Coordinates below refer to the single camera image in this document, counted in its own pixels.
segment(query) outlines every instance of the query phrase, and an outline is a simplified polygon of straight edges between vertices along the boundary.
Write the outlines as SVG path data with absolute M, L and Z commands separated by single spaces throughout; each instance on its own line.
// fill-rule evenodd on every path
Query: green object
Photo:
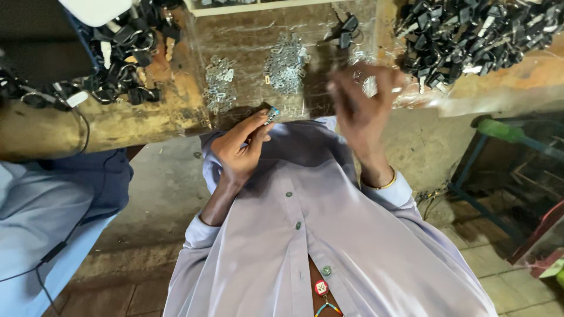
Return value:
M 331 267 L 328 265 L 325 265 L 324 267 L 321 268 L 321 274 L 323 274 L 323 276 L 329 276 L 331 274 Z
M 556 275 L 556 281 L 560 284 L 561 288 L 564 288 L 564 270 Z
M 520 127 L 509 126 L 503 122 L 484 119 L 478 123 L 478 131 L 490 137 L 499 138 L 509 143 L 515 143 L 525 138 L 525 132 Z

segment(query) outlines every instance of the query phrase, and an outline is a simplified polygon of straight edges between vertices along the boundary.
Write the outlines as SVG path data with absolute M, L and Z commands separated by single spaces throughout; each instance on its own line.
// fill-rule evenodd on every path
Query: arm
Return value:
M 378 93 L 374 97 L 366 97 L 353 81 L 355 71 L 375 76 Z M 344 72 L 332 74 L 327 89 L 335 101 L 342 134 L 362 165 L 362 192 L 400 218 L 420 239 L 430 237 L 447 252 L 459 256 L 455 246 L 440 231 L 422 220 L 411 197 L 411 188 L 386 159 L 381 136 L 390 118 L 392 102 L 398 96 L 391 92 L 392 88 L 403 86 L 403 81 L 400 71 L 358 63 Z
M 264 125 L 268 119 L 266 112 L 259 111 L 211 144 L 223 171 L 210 200 L 186 229 L 186 242 L 170 279 L 163 316 L 186 315 L 194 287 L 231 204 L 257 168 L 262 143 L 270 140 L 268 132 L 274 123 Z

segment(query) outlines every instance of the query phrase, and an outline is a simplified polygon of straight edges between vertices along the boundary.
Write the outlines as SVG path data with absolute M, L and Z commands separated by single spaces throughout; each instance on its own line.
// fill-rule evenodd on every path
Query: white device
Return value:
M 80 22 L 100 27 L 129 10 L 132 0 L 59 0 Z

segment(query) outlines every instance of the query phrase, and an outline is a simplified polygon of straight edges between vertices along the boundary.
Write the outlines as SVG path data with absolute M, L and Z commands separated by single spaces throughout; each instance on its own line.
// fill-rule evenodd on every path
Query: tiled floor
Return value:
M 442 231 L 455 243 L 503 317 L 564 317 L 564 292 L 533 278 L 528 268 L 514 268 L 501 259 L 492 244 L 508 238 L 485 218 Z
M 58 296 L 61 317 L 161 317 L 169 280 L 147 281 Z M 43 317 L 56 316 L 49 308 Z

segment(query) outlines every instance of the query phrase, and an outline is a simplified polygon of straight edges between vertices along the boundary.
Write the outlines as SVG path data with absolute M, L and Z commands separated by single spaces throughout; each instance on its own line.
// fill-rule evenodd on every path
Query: shirt button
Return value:
M 321 268 L 321 274 L 323 274 L 323 276 L 329 276 L 331 274 L 331 267 L 328 265 L 325 265 L 324 267 Z

